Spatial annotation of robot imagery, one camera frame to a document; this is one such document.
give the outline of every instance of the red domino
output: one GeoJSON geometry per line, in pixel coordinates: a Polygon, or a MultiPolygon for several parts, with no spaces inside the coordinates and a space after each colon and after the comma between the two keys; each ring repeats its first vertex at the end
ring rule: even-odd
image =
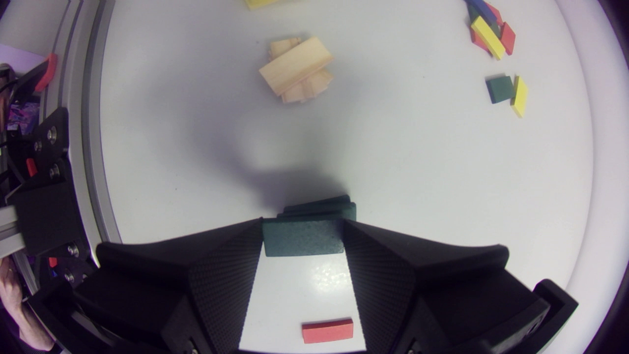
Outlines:
{"type": "Polygon", "coordinates": [[[513,32],[507,22],[504,23],[503,36],[500,38],[500,42],[503,43],[508,55],[513,54],[513,47],[515,46],[515,32],[513,32]]]}
{"type": "Polygon", "coordinates": [[[304,336],[305,344],[348,340],[353,338],[353,321],[344,319],[342,321],[302,324],[301,334],[304,336]]]}

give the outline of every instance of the dark green block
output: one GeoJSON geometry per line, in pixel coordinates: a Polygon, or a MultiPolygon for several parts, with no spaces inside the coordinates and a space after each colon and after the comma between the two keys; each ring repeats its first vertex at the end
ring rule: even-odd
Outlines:
{"type": "Polygon", "coordinates": [[[467,12],[470,14],[470,24],[474,23],[476,18],[481,15],[478,13],[478,10],[470,4],[467,4],[467,12]]]}
{"type": "Polygon", "coordinates": [[[278,214],[278,218],[295,217],[305,215],[340,215],[344,219],[356,221],[356,203],[320,204],[312,205],[307,209],[296,210],[278,214]]]}
{"type": "Polygon", "coordinates": [[[262,235],[267,257],[343,253],[343,219],[264,219],[262,235]]]}
{"type": "Polygon", "coordinates": [[[486,83],[491,103],[498,103],[515,97],[515,89],[509,76],[487,80],[486,83]]]}
{"type": "Polygon", "coordinates": [[[498,39],[500,39],[503,34],[502,31],[500,30],[500,26],[498,26],[497,23],[490,23],[489,27],[491,28],[491,30],[496,34],[496,37],[498,37],[498,39]]]}
{"type": "Polygon", "coordinates": [[[299,205],[291,205],[291,206],[285,207],[284,212],[286,213],[286,212],[292,212],[295,210],[300,210],[300,211],[307,210],[311,207],[317,207],[322,204],[343,204],[343,203],[349,203],[349,202],[350,202],[350,196],[342,195],[340,197],[317,200],[316,202],[304,203],[304,204],[299,204],[299,205]]]}

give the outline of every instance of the white circular table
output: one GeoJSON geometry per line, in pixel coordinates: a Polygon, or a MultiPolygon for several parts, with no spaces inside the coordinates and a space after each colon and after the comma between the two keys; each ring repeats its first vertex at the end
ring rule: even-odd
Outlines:
{"type": "Polygon", "coordinates": [[[554,1],[492,4],[517,34],[501,61],[471,43],[463,0],[280,1],[251,12],[243,1],[117,0],[101,132],[123,242],[348,193],[360,222],[501,243],[524,284],[565,287],[593,175],[579,57],[554,1]],[[335,79],[316,100],[283,105],[257,71],[271,41],[312,35],[335,56],[335,79]],[[529,85],[524,119],[489,101],[485,78],[497,74],[529,85]]]}

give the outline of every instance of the screw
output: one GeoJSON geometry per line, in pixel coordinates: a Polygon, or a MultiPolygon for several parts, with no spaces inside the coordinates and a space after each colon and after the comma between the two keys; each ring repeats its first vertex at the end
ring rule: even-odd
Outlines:
{"type": "Polygon", "coordinates": [[[46,134],[46,137],[51,144],[54,144],[57,141],[57,128],[53,126],[52,128],[48,129],[48,134],[46,134]]]}
{"type": "Polygon", "coordinates": [[[59,177],[60,172],[59,172],[59,166],[57,166],[57,164],[52,165],[52,167],[50,168],[50,179],[54,180],[55,178],[59,177]]]}
{"type": "Polygon", "coordinates": [[[71,256],[79,257],[79,248],[74,243],[68,245],[68,253],[71,256]]]}
{"type": "Polygon", "coordinates": [[[70,270],[68,269],[65,270],[64,277],[68,282],[74,283],[74,276],[72,275],[72,272],[70,270]]]}

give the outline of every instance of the hand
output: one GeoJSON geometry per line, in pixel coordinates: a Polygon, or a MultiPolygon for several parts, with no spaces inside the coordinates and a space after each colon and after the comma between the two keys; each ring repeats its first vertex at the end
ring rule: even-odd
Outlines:
{"type": "Polygon", "coordinates": [[[0,300],[7,312],[15,316],[22,311],[22,288],[11,258],[2,258],[0,262],[0,300]]]}

